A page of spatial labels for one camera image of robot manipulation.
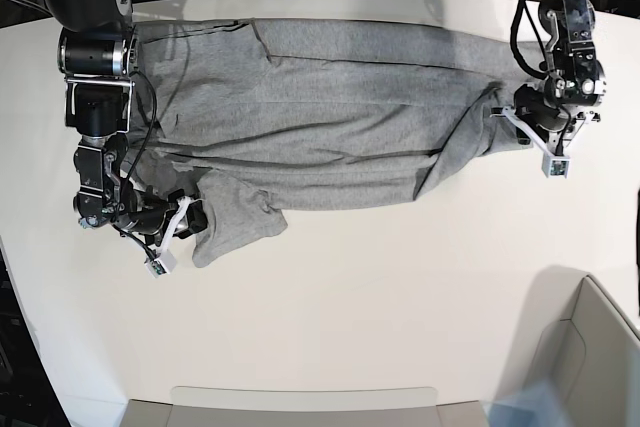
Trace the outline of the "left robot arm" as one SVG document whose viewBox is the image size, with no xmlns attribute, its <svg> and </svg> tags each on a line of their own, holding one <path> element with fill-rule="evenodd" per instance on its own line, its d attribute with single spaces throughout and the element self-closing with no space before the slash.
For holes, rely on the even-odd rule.
<svg viewBox="0 0 640 427">
<path fill-rule="evenodd" d="M 527 0 L 518 0 L 510 28 L 510 48 L 519 67 L 538 80 L 537 87 L 522 86 L 514 103 L 503 110 L 519 131 L 543 151 L 553 176 L 567 169 L 565 149 L 579 130 L 597 120 L 594 111 L 606 92 L 604 69 L 596 54 L 593 32 L 595 12 L 590 0 L 541 0 L 538 21 L 549 34 L 538 69 L 524 60 L 518 31 Z"/>
</svg>

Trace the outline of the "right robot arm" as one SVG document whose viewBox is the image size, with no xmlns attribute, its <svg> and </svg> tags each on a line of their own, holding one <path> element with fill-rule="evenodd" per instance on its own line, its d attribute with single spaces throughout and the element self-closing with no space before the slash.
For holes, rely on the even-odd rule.
<svg viewBox="0 0 640 427">
<path fill-rule="evenodd" d="M 65 124 L 81 137 L 74 153 L 80 188 L 74 209 L 84 228 L 108 225 L 135 242 L 157 275 L 172 269 L 173 238 L 203 231 L 198 197 L 178 190 L 162 198 L 138 190 L 121 167 L 136 102 L 136 84 L 151 85 L 138 69 L 131 0 L 46 0 L 61 24 L 57 63 L 64 76 Z"/>
</svg>

